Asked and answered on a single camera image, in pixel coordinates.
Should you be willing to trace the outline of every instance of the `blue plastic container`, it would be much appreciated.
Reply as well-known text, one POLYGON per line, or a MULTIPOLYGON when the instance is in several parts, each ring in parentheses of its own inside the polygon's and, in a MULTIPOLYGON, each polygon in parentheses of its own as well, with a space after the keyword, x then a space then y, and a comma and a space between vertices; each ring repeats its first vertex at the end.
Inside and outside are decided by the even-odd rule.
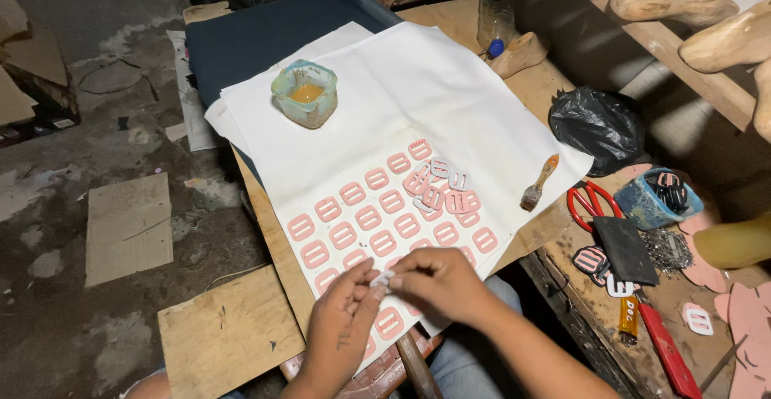
POLYGON ((296 60, 282 70, 271 83, 271 92, 284 116, 306 128, 320 127, 337 108, 337 76, 308 60, 296 60), (289 97, 298 87, 308 83, 324 89, 314 101, 301 103, 289 97))
POLYGON ((688 208, 681 215, 670 211, 645 182, 645 176, 662 170, 669 169, 665 167, 652 168, 630 180, 613 196, 624 214, 633 220, 640 230, 653 230, 676 221, 684 221, 704 210, 702 200, 688 184, 685 184, 685 190, 688 191, 688 201, 685 205, 688 208))

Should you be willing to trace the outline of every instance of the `left hand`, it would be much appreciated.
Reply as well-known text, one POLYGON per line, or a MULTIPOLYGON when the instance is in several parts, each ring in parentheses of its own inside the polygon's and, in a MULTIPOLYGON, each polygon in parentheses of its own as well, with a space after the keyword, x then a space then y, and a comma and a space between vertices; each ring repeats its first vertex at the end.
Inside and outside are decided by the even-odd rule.
POLYGON ((333 397, 351 380, 364 358, 369 331, 386 296, 385 286, 369 287, 379 274, 372 269, 374 261, 368 258, 343 272, 316 301, 302 369, 283 397, 333 397))

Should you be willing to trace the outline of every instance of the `black plastic bag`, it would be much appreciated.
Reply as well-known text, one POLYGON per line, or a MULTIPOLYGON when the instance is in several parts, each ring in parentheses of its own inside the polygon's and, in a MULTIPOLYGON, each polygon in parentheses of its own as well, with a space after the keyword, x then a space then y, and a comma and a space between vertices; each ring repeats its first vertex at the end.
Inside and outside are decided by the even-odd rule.
POLYGON ((589 176, 615 173, 643 154, 645 129, 628 105, 634 99, 590 86, 557 92, 549 111, 554 137, 594 157, 589 176))

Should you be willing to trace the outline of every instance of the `red-handled knife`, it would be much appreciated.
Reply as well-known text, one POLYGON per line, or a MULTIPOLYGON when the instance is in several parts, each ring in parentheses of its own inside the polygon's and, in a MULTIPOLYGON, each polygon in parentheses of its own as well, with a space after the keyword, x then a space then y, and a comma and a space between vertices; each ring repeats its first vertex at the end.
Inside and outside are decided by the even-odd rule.
POLYGON ((696 380, 693 379, 693 374, 685 365, 680 351, 678 351, 675 341, 669 334, 667 327, 664 326, 664 321, 661 318, 656 309, 651 306, 650 300, 647 295, 642 292, 642 289, 637 292, 640 304, 638 310, 642 316, 642 320, 645 322, 645 326, 648 328, 648 334, 653 339, 653 344, 656 345, 656 350, 659 352, 659 359, 661 364, 664 365, 664 370, 669 377, 669 382, 675 390, 675 393, 683 397, 690 397, 691 399, 702 399, 702 393, 699 391, 699 386, 696 385, 696 380))

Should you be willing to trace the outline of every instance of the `paintbrush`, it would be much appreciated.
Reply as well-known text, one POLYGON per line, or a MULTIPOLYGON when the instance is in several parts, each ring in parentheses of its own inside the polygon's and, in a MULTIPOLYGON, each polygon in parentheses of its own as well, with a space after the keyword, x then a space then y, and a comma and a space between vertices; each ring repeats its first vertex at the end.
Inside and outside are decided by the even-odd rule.
POLYGON ((528 212, 532 212, 535 206, 538 205, 538 200, 541 199, 541 195, 544 193, 544 183, 546 179, 554 173, 554 169, 557 168, 557 164, 560 163, 560 154, 555 153, 544 164, 544 169, 541 170, 541 176, 535 184, 527 187, 524 194, 522 194, 522 200, 520 201, 520 207, 528 212))

